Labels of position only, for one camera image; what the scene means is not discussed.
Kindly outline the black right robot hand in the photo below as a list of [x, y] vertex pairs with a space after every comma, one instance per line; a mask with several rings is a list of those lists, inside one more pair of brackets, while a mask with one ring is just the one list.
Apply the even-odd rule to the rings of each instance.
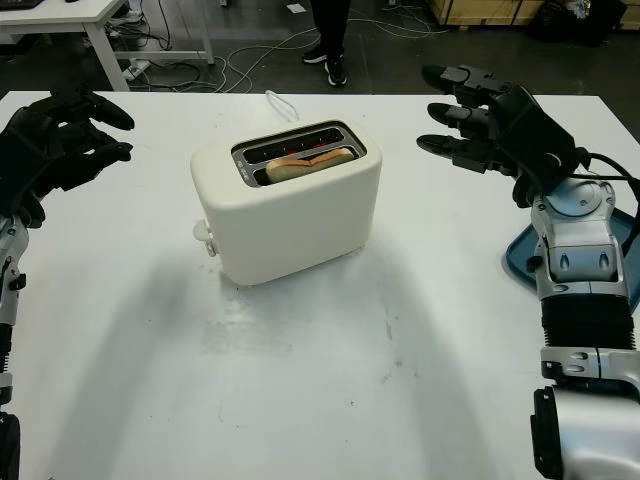
[[456, 167], [514, 178], [514, 202], [520, 208], [531, 206], [540, 174], [534, 154], [525, 150], [541, 150], [535, 144], [546, 130], [546, 113], [540, 104], [524, 87], [479, 68], [426, 65], [421, 73], [428, 85], [456, 98], [455, 105], [431, 103], [427, 112], [438, 123], [458, 130], [461, 137], [425, 134], [416, 139], [417, 145]]

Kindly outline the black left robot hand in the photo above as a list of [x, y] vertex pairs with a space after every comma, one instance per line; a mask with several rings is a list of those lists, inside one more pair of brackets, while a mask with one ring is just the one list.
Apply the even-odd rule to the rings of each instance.
[[53, 91], [18, 109], [1, 131], [1, 216], [27, 228], [42, 226], [42, 199], [93, 181], [105, 168], [131, 159], [132, 145], [99, 130], [123, 131], [133, 118], [87, 88]]

